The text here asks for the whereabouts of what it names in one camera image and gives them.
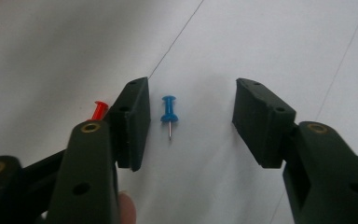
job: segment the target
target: push pin head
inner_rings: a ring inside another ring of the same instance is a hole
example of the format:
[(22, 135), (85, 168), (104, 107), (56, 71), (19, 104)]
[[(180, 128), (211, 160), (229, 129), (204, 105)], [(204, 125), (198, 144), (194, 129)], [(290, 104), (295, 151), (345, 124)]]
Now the push pin head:
[(91, 120), (96, 120), (96, 119), (101, 120), (103, 119), (103, 116), (108, 108), (108, 105), (101, 101), (96, 101), (95, 104), (97, 104), (97, 108), (95, 108)]
[(172, 138), (172, 123), (179, 120), (179, 118), (175, 114), (173, 114), (172, 101), (174, 101), (175, 99), (176, 98), (171, 95), (162, 97), (162, 100), (165, 102), (165, 115), (161, 117), (161, 121), (164, 123), (168, 122), (168, 136), (170, 138), (170, 141)]

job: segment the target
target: white surface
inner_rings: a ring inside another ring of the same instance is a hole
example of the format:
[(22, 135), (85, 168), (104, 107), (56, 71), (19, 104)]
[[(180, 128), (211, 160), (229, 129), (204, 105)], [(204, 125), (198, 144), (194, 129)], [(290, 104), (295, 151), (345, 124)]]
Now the white surface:
[(0, 1), (0, 155), (28, 165), (65, 148), (94, 100), (153, 74), (143, 167), (118, 173), (138, 223), (293, 223), (282, 170), (258, 166), (231, 124), (235, 80), (262, 82), (358, 153), (358, 1), (200, 3)]

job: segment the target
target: finger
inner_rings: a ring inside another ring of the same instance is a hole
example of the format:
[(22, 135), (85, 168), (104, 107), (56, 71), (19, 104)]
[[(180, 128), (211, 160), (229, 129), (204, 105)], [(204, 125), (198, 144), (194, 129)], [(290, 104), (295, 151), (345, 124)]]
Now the finger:
[(135, 205), (127, 192), (121, 191), (118, 194), (118, 204), (121, 224), (136, 224)]

